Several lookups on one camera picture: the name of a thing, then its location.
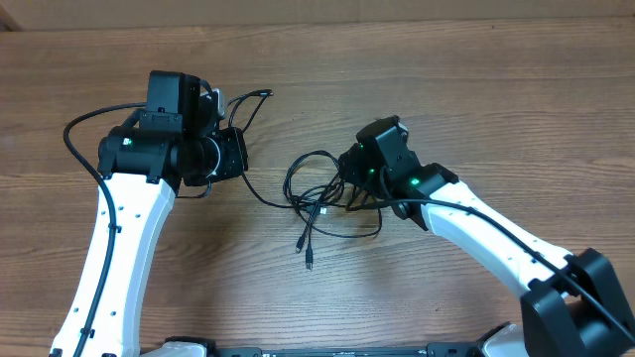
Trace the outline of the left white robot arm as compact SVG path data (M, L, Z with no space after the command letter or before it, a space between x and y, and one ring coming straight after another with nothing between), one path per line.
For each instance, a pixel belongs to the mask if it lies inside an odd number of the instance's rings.
M185 186L210 189L248 169L243 132L220 128L219 89L182 72L154 70L147 98L98 147L97 166L70 152L98 184L94 230L53 356L137 356L152 261Z

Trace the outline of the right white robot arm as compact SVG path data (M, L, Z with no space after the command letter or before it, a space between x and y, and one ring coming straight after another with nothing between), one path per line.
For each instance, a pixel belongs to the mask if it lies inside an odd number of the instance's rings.
M598 251L574 254L544 241L481 200L438 163L422 165L399 117L374 121L339 159L339 174L445 238L519 300L522 322L504 323L470 347L471 356L621 356L634 347L634 314L613 266Z

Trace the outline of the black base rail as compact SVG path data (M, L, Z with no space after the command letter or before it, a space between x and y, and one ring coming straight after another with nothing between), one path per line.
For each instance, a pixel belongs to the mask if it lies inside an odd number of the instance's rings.
M212 340L174 336L147 356L210 357L458 357L458 356L527 356L522 327L505 322L474 342L431 342L415 347L362 347L330 349L263 350L257 347L217 348Z

